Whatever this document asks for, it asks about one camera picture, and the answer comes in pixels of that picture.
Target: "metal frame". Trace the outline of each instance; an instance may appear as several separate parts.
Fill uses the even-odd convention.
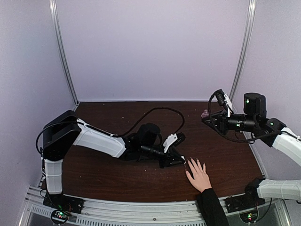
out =
[[[55,28],[56,40],[57,40],[59,53],[60,53],[60,59],[61,59],[62,65],[63,65],[63,71],[65,74],[67,84],[68,84],[69,90],[71,92],[74,104],[77,105],[79,103],[79,101],[77,99],[74,85],[72,83],[69,67],[67,64],[66,54],[65,54],[64,47],[63,47],[62,34],[61,34],[61,29],[60,29],[60,24],[59,24],[59,20],[58,20],[58,14],[57,14],[57,8],[56,8],[56,0],[49,0],[49,4],[50,4],[50,12],[51,12],[52,20],[53,20],[53,25]]]
[[[49,0],[49,4],[50,4],[50,11],[51,11],[51,16],[52,16],[52,20],[53,20],[53,24],[54,24],[54,28],[55,28],[56,39],[57,39],[57,44],[59,47],[60,59],[62,61],[64,74],[65,74],[73,101],[77,107],[79,104],[79,101],[76,96],[75,88],[74,88],[74,85],[73,85],[73,82],[71,79],[71,75],[70,75],[70,71],[69,71],[69,67],[67,64],[65,50],[63,47],[63,39],[62,39],[62,35],[61,35],[61,29],[60,29],[59,18],[58,18],[58,13],[57,13],[56,0]],[[233,81],[230,95],[229,95],[230,100],[232,100],[235,95],[235,92],[237,90],[237,86],[239,83],[239,79],[240,79],[240,76],[241,76],[241,73],[243,70],[243,66],[245,63],[246,51],[249,46],[252,29],[253,29],[253,24],[254,24],[255,6],[256,6],[256,0],[249,0],[249,9],[248,9],[248,14],[247,14],[247,18],[246,18],[245,34],[244,34],[243,44],[242,44],[242,48],[241,48],[241,52],[240,52],[240,56],[239,56],[239,61],[238,61],[234,81]]]
[[[53,208],[43,205],[40,188],[30,187],[22,205],[19,226],[27,226],[32,213],[50,217]],[[188,202],[112,202],[86,199],[81,214],[72,214],[70,224],[79,226],[206,226],[195,201]],[[224,198],[220,203],[227,216]],[[273,203],[282,226],[291,226],[284,200],[275,199]]]
[[[250,0],[248,15],[246,18],[246,28],[245,28],[245,35],[244,35],[244,39],[243,39],[243,45],[241,47],[241,52],[240,52],[240,56],[239,56],[238,65],[236,68],[234,81],[233,81],[232,88],[231,88],[231,91],[229,94],[230,100],[233,99],[235,92],[237,90],[239,79],[240,79],[241,73],[243,71],[244,63],[246,60],[246,51],[249,46],[252,29],[253,29],[253,24],[254,24],[255,8],[256,8],[256,0]]]

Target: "human hand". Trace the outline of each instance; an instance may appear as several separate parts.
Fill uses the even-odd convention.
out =
[[[195,162],[191,158],[191,162],[189,160],[187,160],[187,162],[188,162],[188,165],[193,174],[193,178],[187,170],[186,170],[186,176],[187,176],[188,180],[190,181],[190,183],[192,184],[192,186],[194,186],[201,193],[208,188],[212,188],[210,180],[209,180],[209,176],[208,176],[208,174],[206,174],[205,163],[202,168],[201,163],[199,162],[198,159],[197,159],[197,162]]]

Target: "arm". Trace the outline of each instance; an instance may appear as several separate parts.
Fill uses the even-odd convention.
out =
[[[198,207],[207,226],[229,226],[225,212],[218,197],[211,187],[209,176],[206,173],[206,165],[202,167],[199,160],[195,162],[191,159],[188,165],[193,174],[186,171],[186,176],[191,184],[201,192],[197,196]]]
[[[124,161],[135,161],[140,156],[145,156],[158,160],[161,168],[185,163],[184,156],[175,149],[175,146],[185,140],[185,135],[172,134],[163,144],[155,145],[160,129],[152,123],[142,125],[136,133],[127,137],[118,136],[87,124],[77,118],[74,111],[66,111],[47,124],[39,136],[41,134],[43,148],[40,154],[49,198],[45,205],[51,207],[69,203],[71,206],[73,203],[75,206],[82,206],[81,203],[66,200],[69,198],[63,195],[63,159],[72,145],[88,147]]]
[[[211,101],[214,98],[224,108],[216,113],[211,113]],[[202,114],[202,122],[215,130],[223,138],[239,143],[246,143],[260,139],[269,147],[273,147],[295,161],[301,166],[301,139],[294,134],[283,122],[275,118],[267,118],[266,98],[258,93],[246,93],[244,95],[244,113],[235,114],[231,109],[231,101],[220,89],[212,94],[208,102],[208,111]],[[229,130],[236,132],[250,132],[252,139],[232,139],[227,135]],[[229,202],[228,212],[254,207],[257,203],[264,203],[263,198],[282,198],[301,201],[301,180],[268,180],[255,179],[245,188],[244,203],[237,206],[235,202]]]
[[[197,196],[198,207],[208,226],[229,226],[225,212],[212,188]]]

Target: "finger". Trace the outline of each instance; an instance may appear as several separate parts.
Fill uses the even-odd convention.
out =
[[[193,167],[196,169],[196,172],[200,172],[200,169],[199,169],[196,161],[194,161],[193,158],[191,158],[191,163],[192,163]]]
[[[206,173],[206,165],[205,165],[205,163],[203,165],[203,171],[204,171],[204,173]]]
[[[199,160],[197,159],[197,164],[198,164],[198,168],[200,169],[200,171],[202,172],[203,170],[202,170],[202,165],[201,165],[201,163],[199,162]]]
[[[192,171],[193,176],[195,177],[196,174],[197,174],[196,169],[193,167],[192,163],[189,160],[187,162],[188,162],[188,165],[189,165],[189,167],[190,167],[190,169]]]
[[[186,176],[188,178],[188,180],[190,181],[190,183],[193,183],[194,179],[192,178],[191,174],[186,170]]]

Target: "black sleeve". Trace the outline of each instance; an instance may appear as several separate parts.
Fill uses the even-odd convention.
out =
[[[229,226],[226,214],[212,188],[199,194],[197,202],[207,226]]]

